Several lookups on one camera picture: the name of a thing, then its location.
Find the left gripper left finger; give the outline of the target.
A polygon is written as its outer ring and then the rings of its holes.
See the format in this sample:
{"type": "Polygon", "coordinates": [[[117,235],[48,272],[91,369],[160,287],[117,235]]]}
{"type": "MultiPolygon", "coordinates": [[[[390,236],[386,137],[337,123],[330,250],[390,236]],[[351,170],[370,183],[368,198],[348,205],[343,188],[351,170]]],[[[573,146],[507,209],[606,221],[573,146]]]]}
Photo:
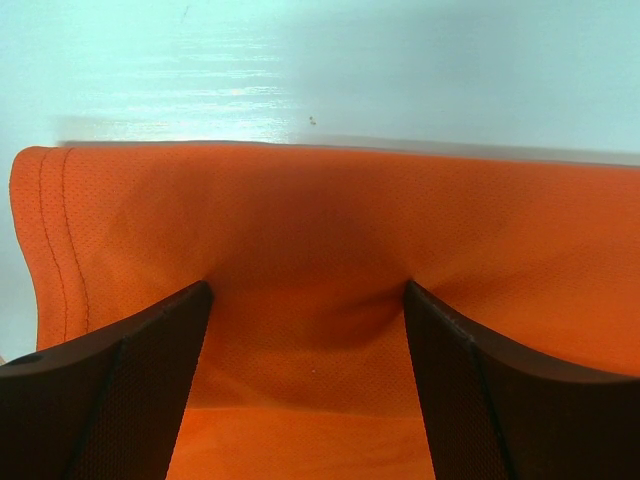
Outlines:
{"type": "Polygon", "coordinates": [[[2,478],[166,478],[212,304],[198,281],[2,365],[2,478]]]}

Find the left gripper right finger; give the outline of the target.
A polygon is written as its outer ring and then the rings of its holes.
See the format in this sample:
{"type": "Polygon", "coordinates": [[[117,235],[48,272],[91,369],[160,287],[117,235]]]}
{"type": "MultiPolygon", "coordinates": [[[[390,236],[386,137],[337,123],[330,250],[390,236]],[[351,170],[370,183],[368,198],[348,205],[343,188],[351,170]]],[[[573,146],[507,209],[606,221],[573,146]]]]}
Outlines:
{"type": "Polygon", "coordinates": [[[546,355],[415,282],[411,364],[439,479],[635,479],[639,381],[546,355]]]}

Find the orange t shirt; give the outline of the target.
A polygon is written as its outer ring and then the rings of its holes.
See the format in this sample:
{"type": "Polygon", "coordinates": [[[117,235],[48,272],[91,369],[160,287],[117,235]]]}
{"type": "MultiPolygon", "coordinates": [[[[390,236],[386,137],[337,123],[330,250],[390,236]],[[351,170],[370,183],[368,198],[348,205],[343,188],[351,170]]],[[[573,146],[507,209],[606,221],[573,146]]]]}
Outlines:
{"type": "Polygon", "coordinates": [[[10,202],[48,348],[198,281],[172,479],[429,479],[414,280],[543,352],[639,371],[639,172],[257,144],[32,147],[10,202]]]}

